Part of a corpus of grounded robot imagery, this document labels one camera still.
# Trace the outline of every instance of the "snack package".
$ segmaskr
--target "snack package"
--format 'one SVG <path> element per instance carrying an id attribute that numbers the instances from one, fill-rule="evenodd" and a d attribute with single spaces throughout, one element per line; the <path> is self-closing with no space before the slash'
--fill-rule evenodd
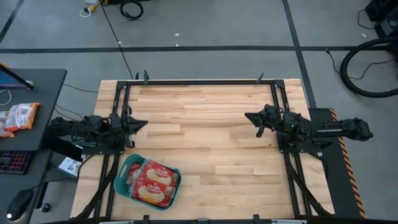
<path id="1" fill-rule="evenodd" d="M 14 134 L 5 130 L 8 111 L 0 111 L 0 137 L 14 137 Z"/>
<path id="2" fill-rule="evenodd" d="M 142 167 L 140 177 L 174 187 L 178 174 L 152 160 L 148 160 Z"/>
<path id="3" fill-rule="evenodd" d="M 175 187 L 158 183 L 144 177 L 138 177 L 133 184 L 132 198 L 167 208 L 175 194 Z"/>
<path id="4" fill-rule="evenodd" d="M 133 164 L 130 167 L 129 177 L 126 180 L 126 184 L 131 185 L 133 183 L 133 181 L 137 179 L 137 177 L 140 174 L 141 165 L 142 164 Z"/>
<path id="5" fill-rule="evenodd" d="M 40 103 L 21 103 L 12 106 L 6 120 L 5 130 L 14 132 L 22 129 L 32 129 L 39 105 Z"/>

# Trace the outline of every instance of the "teal plastic tray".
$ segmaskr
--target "teal plastic tray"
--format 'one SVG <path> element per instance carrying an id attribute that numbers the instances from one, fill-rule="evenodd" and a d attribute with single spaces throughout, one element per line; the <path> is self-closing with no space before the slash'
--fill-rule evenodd
<path id="1" fill-rule="evenodd" d="M 160 208 L 158 206 L 151 205 L 151 204 L 146 203 L 146 202 L 141 202 L 140 200 L 136 200 L 134 198 L 131 198 L 131 194 L 129 193 L 130 185 L 126 184 L 126 181 L 127 181 L 127 178 L 129 177 L 130 167 L 134 163 L 141 163 L 142 164 L 142 163 L 145 162 L 145 160 L 146 160 L 145 158 L 143 158 L 142 156 L 140 156 L 138 154 L 131 154 L 129 157 L 127 157 L 126 160 L 123 162 L 123 165 L 121 166 L 121 168 L 120 168 L 120 170 L 118 172 L 118 176 L 114 180 L 114 184 L 113 184 L 114 191 L 116 193 L 118 193 L 119 195 L 122 195 L 123 197 L 126 197 L 126 198 L 128 198 L 130 200 L 133 200 L 135 202 L 150 206 L 150 207 L 152 207 L 154 209 L 161 210 L 161 211 L 167 210 L 173 205 L 174 199 L 177 197 L 178 189 L 180 188 L 180 183 L 181 183 L 181 172 L 178 169 L 173 169 L 173 168 L 167 167 L 167 168 L 173 170 L 174 172 L 176 172 L 178 174 L 178 181 L 177 181 L 177 184 L 176 184 L 175 195 L 174 195 L 174 198 L 172 199 L 172 202 L 170 203 L 170 205 L 167 208 Z"/>

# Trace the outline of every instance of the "butcher block tabletop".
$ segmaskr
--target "butcher block tabletop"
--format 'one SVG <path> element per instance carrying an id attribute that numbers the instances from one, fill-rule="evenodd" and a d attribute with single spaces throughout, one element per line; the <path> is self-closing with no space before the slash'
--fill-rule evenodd
<path id="1" fill-rule="evenodd" d="M 94 114 L 108 117 L 112 112 L 117 82 L 101 82 Z M 309 119 L 300 80 L 284 82 L 290 110 Z M 244 116 L 245 112 L 262 110 L 266 103 L 273 105 L 269 85 L 132 86 L 131 116 L 149 123 L 133 135 L 136 148 L 126 148 L 119 168 L 128 155 L 140 154 L 178 168 L 182 183 L 173 206 L 166 211 L 115 193 L 112 220 L 142 220 L 143 215 L 150 215 L 151 220 L 252 219 L 254 214 L 293 218 L 276 134 L 265 130 L 261 138 L 256 138 L 257 129 Z M 333 213 L 322 162 L 308 154 L 300 156 L 307 187 Z M 81 168 L 71 217 L 78 215 L 96 192 L 102 163 L 103 156 L 94 156 Z M 303 213 L 297 185 L 296 191 Z M 107 200 L 105 192 L 101 215 L 105 215 Z"/>

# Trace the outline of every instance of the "keyboard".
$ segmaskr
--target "keyboard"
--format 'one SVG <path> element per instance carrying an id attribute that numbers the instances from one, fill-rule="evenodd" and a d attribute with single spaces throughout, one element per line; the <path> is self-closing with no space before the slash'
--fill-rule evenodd
<path id="1" fill-rule="evenodd" d="M 33 152 L 0 151 L 0 174 L 26 174 Z"/>

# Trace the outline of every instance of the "hazard tape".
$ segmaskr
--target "hazard tape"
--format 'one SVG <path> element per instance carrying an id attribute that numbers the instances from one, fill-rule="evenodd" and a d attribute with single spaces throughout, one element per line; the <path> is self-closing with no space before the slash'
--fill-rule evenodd
<path id="1" fill-rule="evenodd" d="M 330 113 L 331 113 L 331 116 L 332 116 L 333 120 L 334 121 L 338 121 L 337 114 L 336 114 L 336 112 L 333 109 L 330 109 Z M 351 185 L 353 186 L 354 196 L 355 196 L 355 199 L 356 199 L 356 204 L 358 205 L 358 208 L 359 208 L 359 214 L 362 216 L 362 218 L 366 218 L 365 211 L 363 209 L 361 196 L 359 195 L 358 186 L 357 186 L 356 181 L 355 181 L 353 168 L 351 167 L 351 163 L 350 163 L 349 158 L 348 158 L 346 145 L 344 144 L 344 140 L 343 140 L 342 137 L 339 137 L 338 141 L 340 143 L 340 148 L 341 148 L 341 151 L 343 153 L 344 161 L 346 162 L 346 167 L 347 167 L 347 172 L 348 172 L 348 175 L 349 175 L 349 179 L 350 179 Z"/>

